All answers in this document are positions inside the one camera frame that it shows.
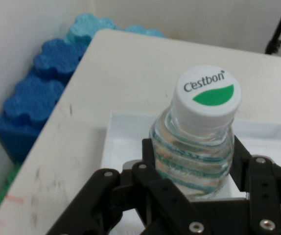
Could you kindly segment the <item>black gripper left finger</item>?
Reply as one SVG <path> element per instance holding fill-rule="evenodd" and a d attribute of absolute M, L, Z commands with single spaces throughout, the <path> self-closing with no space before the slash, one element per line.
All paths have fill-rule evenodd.
<path fill-rule="evenodd" d="M 50 235 L 107 235 L 134 209 L 144 235 L 202 235 L 204 221 L 177 187 L 154 167 L 151 139 L 142 140 L 142 160 L 118 172 L 97 170 L 49 229 Z"/>

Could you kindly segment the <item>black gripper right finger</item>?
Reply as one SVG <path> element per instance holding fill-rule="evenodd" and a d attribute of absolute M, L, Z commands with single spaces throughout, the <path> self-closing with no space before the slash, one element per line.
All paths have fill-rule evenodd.
<path fill-rule="evenodd" d="M 252 235 L 281 235 L 281 166 L 261 155 L 251 155 L 238 138 L 230 175 L 239 191 L 249 194 Z"/>

